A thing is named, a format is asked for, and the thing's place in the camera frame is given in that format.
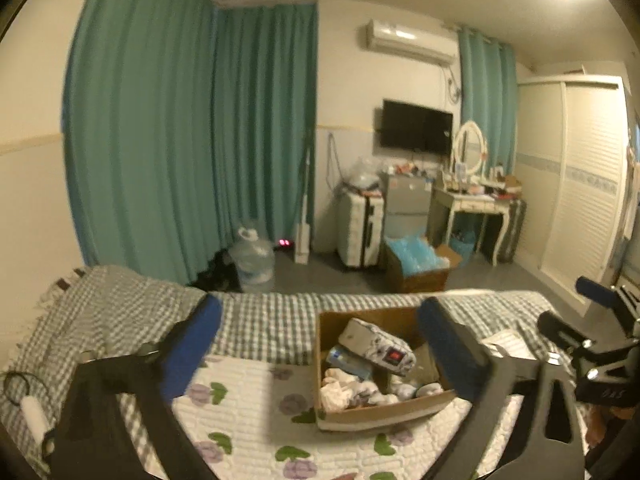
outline sliding door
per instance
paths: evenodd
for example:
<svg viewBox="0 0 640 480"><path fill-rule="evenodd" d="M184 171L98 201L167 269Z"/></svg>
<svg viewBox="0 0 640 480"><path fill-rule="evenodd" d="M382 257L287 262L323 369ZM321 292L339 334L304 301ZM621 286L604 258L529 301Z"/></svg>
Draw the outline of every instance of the sliding door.
<svg viewBox="0 0 640 480"><path fill-rule="evenodd" d="M616 85L567 82L566 142L558 204L540 270L570 294L586 300L575 280L602 278L622 210L626 181L626 108Z"/></svg>
<svg viewBox="0 0 640 480"><path fill-rule="evenodd" d="M556 208L563 131L561 83L521 85L515 174L527 213L516 257L530 270L540 268Z"/></svg>

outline teal curtain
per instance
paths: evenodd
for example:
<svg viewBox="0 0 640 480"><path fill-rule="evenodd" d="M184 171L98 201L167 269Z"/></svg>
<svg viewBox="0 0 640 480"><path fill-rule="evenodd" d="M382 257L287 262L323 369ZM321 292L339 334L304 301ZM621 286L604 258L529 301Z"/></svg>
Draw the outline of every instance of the teal curtain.
<svg viewBox="0 0 640 480"><path fill-rule="evenodd" d="M219 9L215 36L211 227L226 243L247 220L290 237L316 123L317 7Z"/></svg>
<svg viewBox="0 0 640 480"><path fill-rule="evenodd" d="M463 27L458 34L462 66L462 121L473 120L489 147L487 168L511 171L518 110L516 59L511 45Z"/></svg>
<svg viewBox="0 0 640 480"><path fill-rule="evenodd" d="M187 283L220 247L210 0L87 0L63 103L67 185L88 264Z"/></svg>

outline green leaf print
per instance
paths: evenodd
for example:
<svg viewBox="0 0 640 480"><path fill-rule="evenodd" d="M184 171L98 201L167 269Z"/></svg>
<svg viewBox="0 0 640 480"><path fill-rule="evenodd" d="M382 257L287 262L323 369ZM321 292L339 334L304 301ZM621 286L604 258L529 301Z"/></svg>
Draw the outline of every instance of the green leaf print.
<svg viewBox="0 0 640 480"><path fill-rule="evenodd" d="M369 477L369 480L397 480L396 475L389 471L382 471L380 473L374 473Z"/></svg>
<svg viewBox="0 0 640 480"><path fill-rule="evenodd" d="M228 394L228 391L224 384L211 383L211 403L216 405L220 404L226 397L226 394Z"/></svg>
<svg viewBox="0 0 640 480"><path fill-rule="evenodd" d="M384 433L379 433L376 437L373 451L382 456L392 456L396 454L396 450L391 447L391 443Z"/></svg>
<svg viewBox="0 0 640 480"><path fill-rule="evenodd" d="M316 423L316 410L313 407L291 418L292 422L296 424L315 424Z"/></svg>
<svg viewBox="0 0 640 480"><path fill-rule="evenodd" d="M276 451L276 462L284 462L287 458L309 458L311 453L293 446L282 446Z"/></svg>
<svg viewBox="0 0 640 480"><path fill-rule="evenodd" d="M208 437L213 440L216 444L218 444L226 454L230 455L234 450L234 447L231 445L231 439L227 434L224 433L209 433Z"/></svg>

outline gray checkered blanket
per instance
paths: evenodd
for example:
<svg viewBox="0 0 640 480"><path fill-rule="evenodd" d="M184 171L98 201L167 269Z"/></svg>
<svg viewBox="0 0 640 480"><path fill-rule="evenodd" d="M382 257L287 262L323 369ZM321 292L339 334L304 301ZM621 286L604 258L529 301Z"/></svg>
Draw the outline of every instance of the gray checkered blanket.
<svg viewBox="0 0 640 480"><path fill-rule="evenodd" d="M128 354L148 341L159 340L184 319L203 292L175 283L145 278L115 266L87 269L67 290L48 291L44 313L22 344L13 370L32 372L48 386L31 383L50 420L56 421L76 366L78 354L94 350L98 356ZM316 315L323 311L357 311L418 305L433 294L215 294L223 305L222 325L210 353L271 363L310 363ZM529 349L545 358L558 351L536 331L536 319L551 304L536 292L478 292L445 294L441 303L478 338L500 330L516 330ZM10 387L19 398L20 381ZM142 460L148 453L147 436L134 402L120 399L127 428ZM2 400L1 420L19 449L38 468L38 450L20 411Z"/></svg>

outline plastic water bottle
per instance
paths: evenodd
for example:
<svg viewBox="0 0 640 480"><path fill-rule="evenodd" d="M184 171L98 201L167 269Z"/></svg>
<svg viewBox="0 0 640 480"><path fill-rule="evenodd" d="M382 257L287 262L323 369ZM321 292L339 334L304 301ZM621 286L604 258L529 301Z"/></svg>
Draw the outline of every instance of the plastic water bottle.
<svg viewBox="0 0 640 480"><path fill-rule="evenodd" d="M275 255L268 240L261 240L255 229L241 227L229 255L236 264L243 292L271 292L274 285Z"/></svg>

